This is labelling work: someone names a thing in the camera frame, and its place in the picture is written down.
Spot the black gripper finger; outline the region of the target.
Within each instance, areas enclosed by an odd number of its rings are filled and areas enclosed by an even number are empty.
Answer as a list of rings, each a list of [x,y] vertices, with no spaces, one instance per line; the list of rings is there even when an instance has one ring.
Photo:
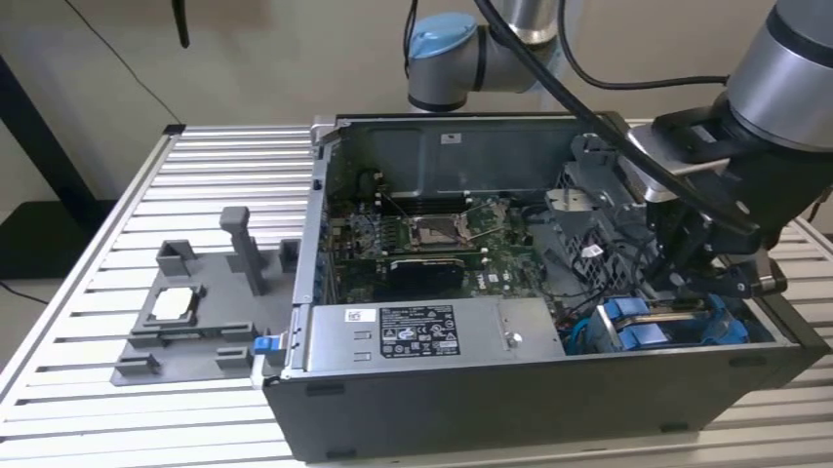
[[[777,262],[746,260],[727,267],[689,270],[681,274],[687,288],[697,293],[753,298],[779,294],[787,289],[787,279]]]

